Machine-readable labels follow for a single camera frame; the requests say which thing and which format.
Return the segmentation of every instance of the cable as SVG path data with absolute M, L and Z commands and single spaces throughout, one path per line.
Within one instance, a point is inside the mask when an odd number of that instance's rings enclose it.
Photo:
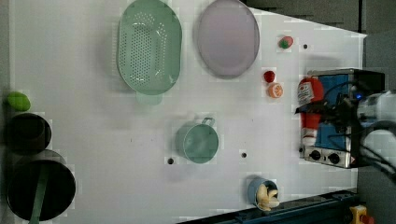
M 345 85 L 349 85 L 349 84 L 357 84 L 357 81 L 346 81 L 346 82 L 340 83 L 338 85 L 335 85 L 335 86 L 329 88 L 329 90 L 326 91 L 326 93 L 324 93 L 323 99 L 326 99 L 326 97 L 330 94 L 330 92 L 334 91 L 335 89 L 337 89 L 339 87 L 343 87 Z
M 332 139 L 333 139 L 334 137 L 341 137 L 341 136 L 344 136 L 344 137 L 347 137 L 347 138 L 350 139 L 350 137 L 351 137 L 352 135 L 356 135 L 356 134 L 358 134 L 358 133 L 353 133 L 353 134 L 351 134 L 351 133 L 349 133 L 349 134 L 343 134 L 343 133 L 340 133 L 340 134 L 331 134 L 331 135 L 328 136 L 328 140 L 329 140 L 335 147 L 337 147 L 338 149 L 340 149 L 340 150 L 345 150 L 344 147 L 340 147 L 340 145 L 338 145 L 337 143 L 335 143 Z M 376 153 L 375 151 L 373 151 L 373 150 L 370 149 L 369 147 L 363 145 L 362 143 L 360 143 L 360 147 L 363 147 L 363 148 L 365 148 L 366 150 L 368 150 L 369 152 L 373 153 L 377 158 L 369 157 L 369 156 L 367 156 L 367 155 L 365 155 L 365 154 L 362 154 L 362 153 L 361 153 L 361 156 L 363 156 L 363 157 L 365 157 L 365 158 L 368 158 L 368 159 L 371 159 L 371 160 L 373 160 L 373 161 L 385 163 L 387 166 L 389 166 L 391 169 L 393 169 L 393 170 L 396 172 L 396 167 L 393 166 L 392 163 L 390 163 L 389 161 L 387 161 L 384 157 L 382 157 L 381 155 L 379 155 L 378 153 Z
M 346 134 L 343 134 L 343 133 L 331 134 L 331 135 L 327 136 L 327 139 L 330 141 L 330 143 L 332 143 L 332 144 L 333 144 L 335 147 L 337 147 L 338 149 L 340 149 L 340 150 L 345 150 L 345 149 L 346 149 L 345 147 L 340 147 L 340 145 L 338 145 L 338 143 L 335 143 L 335 142 L 332 140 L 334 137 L 342 137 L 342 136 L 346 137 Z
M 359 0 L 359 6 L 358 6 L 358 8 L 359 8 L 359 16 L 358 16 L 358 18 L 359 18 L 359 20 L 358 20 L 358 33 L 360 33 L 360 34 L 362 34 L 362 26 L 363 26 L 363 0 Z
M 392 167 L 394 170 L 396 170 L 396 167 L 393 166 L 389 161 L 387 161 L 384 157 L 382 157 L 381 155 L 379 155 L 378 153 L 376 153 L 375 151 L 373 151 L 372 149 L 370 149 L 369 147 L 361 144 L 361 147 L 364 147 L 367 151 L 373 153 L 375 156 L 377 156 L 383 163 L 385 163 L 386 165 Z
M 363 156 L 362 159 L 369 163 L 371 166 L 376 168 L 378 171 L 382 172 L 384 175 L 386 175 L 394 184 L 396 184 L 396 171 L 393 169 L 389 171 L 388 169 L 384 168 L 381 164 L 378 164 L 376 162 L 373 162 L 369 157 Z

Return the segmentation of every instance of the white table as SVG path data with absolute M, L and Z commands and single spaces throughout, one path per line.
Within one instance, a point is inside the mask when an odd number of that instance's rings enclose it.
M 241 77 L 224 80 L 194 45 L 195 21 L 213 1 L 168 1 L 183 28 L 180 78 L 161 105 L 140 105 L 116 66 L 118 22 L 131 2 L 11 0 L 11 86 L 51 122 L 50 147 L 78 182 L 73 205 L 48 223 L 163 224 L 246 209 L 255 175 L 275 181 L 282 202 L 356 188 L 357 170 L 299 159 L 293 112 L 308 70 L 362 67 L 365 35 L 252 9 L 258 58 Z M 294 37 L 290 50 L 276 46 L 282 35 Z M 278 100 L 265 94 L 267 69 L 283 84 Z M 207 116 L 216 119 L 220 148 L 210 163 L 191 164 L 175 154 L 175 133 Z

